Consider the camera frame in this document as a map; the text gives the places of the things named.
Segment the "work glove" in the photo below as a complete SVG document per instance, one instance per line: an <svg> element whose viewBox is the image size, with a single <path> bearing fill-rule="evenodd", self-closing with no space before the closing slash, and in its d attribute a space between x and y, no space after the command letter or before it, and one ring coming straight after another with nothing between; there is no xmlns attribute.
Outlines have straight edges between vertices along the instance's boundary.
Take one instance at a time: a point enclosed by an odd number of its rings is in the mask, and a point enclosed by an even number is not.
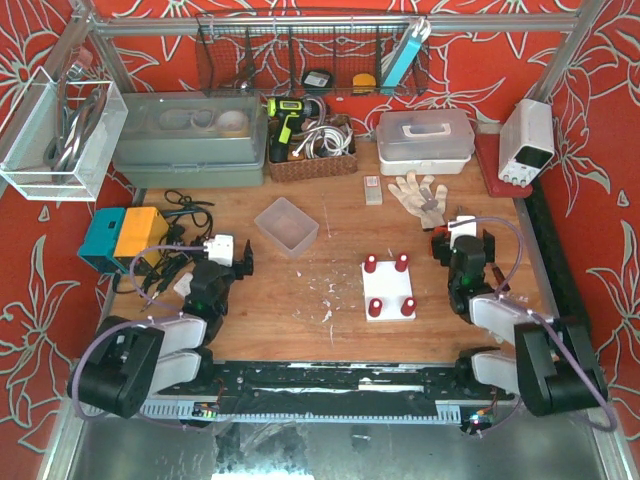
<svg viewBox="0 0 640 480"><path fill-rule="evenodd" d="M396 177L397 185L389 185L389 191L407 212L420 218L423 230L433 230L445 224L443 215L449 190L445 185L438 185L434 197L430 188L433 180L433 175L425 175L418 185L416 172L411 170L406 180Z"/></svg>

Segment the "gray storage box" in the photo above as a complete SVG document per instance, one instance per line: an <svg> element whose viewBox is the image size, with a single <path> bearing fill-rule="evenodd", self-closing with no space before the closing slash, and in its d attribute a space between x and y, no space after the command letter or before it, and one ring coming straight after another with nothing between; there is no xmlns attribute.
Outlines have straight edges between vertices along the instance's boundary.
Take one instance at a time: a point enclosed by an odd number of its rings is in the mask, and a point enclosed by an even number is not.
<svg viewBox="0 0 640 480"><path fill-rule="evenodd" d="M127 94L114 167L138 188L262 185L267 116L258 97Z"/></svg>

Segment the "wire mesh basket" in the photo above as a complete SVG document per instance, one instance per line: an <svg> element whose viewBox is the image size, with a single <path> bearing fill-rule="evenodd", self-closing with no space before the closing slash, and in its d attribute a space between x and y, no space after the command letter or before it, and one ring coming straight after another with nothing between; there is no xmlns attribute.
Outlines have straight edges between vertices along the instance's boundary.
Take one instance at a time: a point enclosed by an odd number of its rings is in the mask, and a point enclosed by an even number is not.
<svg viewBox="0 0 640 480"><path fill-rule="evenodd" d="M396 47L412 18L386 12L348 15L328 9L298 9L271 16L252 10L203 13L197 17L196 57L200 87L207 95L258 91L265 95L301 95L311 70L329 72L331 86L313 93L340 95L381 90L382 59ZM427 89L429 47L425 42L398 86L384 93L421 94ZM354 85L358 74L375 85Z"/></svg>

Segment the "white lid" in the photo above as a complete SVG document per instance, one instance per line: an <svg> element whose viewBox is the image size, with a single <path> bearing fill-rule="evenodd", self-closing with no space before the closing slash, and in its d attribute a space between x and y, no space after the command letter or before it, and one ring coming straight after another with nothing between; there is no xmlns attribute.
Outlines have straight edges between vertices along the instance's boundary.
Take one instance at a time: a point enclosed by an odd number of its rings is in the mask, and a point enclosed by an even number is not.
<svg viewBox="0 0 640 480"><path fill-rule="evenodd" d="M387 161L460 159L475 150L473 129L459 109L383 113L376 132Z"/></svg>

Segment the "blue object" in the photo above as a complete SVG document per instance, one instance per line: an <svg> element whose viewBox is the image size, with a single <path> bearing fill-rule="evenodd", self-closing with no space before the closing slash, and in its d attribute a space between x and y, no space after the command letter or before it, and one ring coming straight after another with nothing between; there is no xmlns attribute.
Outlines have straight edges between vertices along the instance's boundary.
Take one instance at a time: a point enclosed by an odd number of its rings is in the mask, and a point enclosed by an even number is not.
<svg viewBox="0 0 640 480"><path fill-rule="evenodd" d="M127 269L113 257L125 213L124 208L96 211L84 243L78 250L78 256L100 273L127 273Z"/></svg>
<svg viewBox="0 0 640 480"><path fill-rule="evenodd" d="M384 69L382 75L382 88L385 95L393 95L395 88L402 81L402 77L407 72L411 63L420 52L422 43L431 34L431 25L424 19L412 22L405 30L400 39L400 44L391 53L389 65Z"/></svg>

